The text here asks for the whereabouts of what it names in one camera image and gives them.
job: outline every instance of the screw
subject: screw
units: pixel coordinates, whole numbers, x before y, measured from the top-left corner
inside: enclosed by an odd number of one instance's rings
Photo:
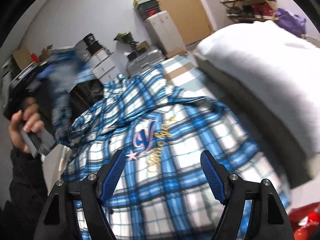
[[[95,180],[95,179],[96,179],[96,177],[97,177],[97,175],[96,175],[96,174],[91,173],[91,174],[88,176],[88,180]]]
[[[237,180],[237,179],[239,179],[239,176],[237,174],[231,174],[230,179]]]
[[[271,184],[270,180],[268,180],[268,179],[264,179],[262,182],[266,186],[269,186]]]
[[[62,184],[63,184],[63,180],[62,179],[57,180],[57,182],[56,182],[57,186],[61,186]]]

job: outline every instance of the human hand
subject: human hand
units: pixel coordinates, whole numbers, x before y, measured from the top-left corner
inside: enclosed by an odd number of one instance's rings
[[[44,123],[40,120],[40,115],[38,113],[38,105],[34,98],[27,98],[26,103],[28,107],[25,109],[24,112],[21,110],[12,115],[11,122],[9,125],[9,134],[12,144],[17,149],[30,153],[30,150],[26,143],[23,141],[19,131],[18,131],[18,124],[22,120],[26,123],[23,126],[23,130],[26,133],[30,131],[37,133],[40,132],[44,128]]]

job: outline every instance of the blue gripper pad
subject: blue gripper pad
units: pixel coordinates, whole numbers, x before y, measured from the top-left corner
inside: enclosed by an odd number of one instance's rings
[[[207,178],[214,198],[216,200],[219,200],[222,205],[225,205],[227,198],[224,195],[223,182],[221,181],[218,173],[214,169],[205,152],[202,152],[200,155],[200,164],[204,172],[204,175]]]
[[[105,181],[102,185],[102,194],[100,197],[100,200],[102,203],[105,203],[107,200],[109,200],[118,184],[118,181],[120,179],[120,176],[124,170],[126,164],[126,156],[125,152],[122,151],[122,153],[118,156],[117,160],[115,161],[115,164],[110,169],[109,174],[107,175]]]

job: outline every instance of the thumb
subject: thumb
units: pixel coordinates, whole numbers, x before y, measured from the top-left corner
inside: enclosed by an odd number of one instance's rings
[[[22,111],[20,110],[17,113],[12,115],[9,129],[11,131],[16,131],[18,129],[18,123],[21,121],[22,121]]]

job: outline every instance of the white bedding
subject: white bedding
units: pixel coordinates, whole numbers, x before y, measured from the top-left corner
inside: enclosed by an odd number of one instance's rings
[[[197,48],[277,115],[309,157],[320,152],[320,49],[272,21],[225,27]]]

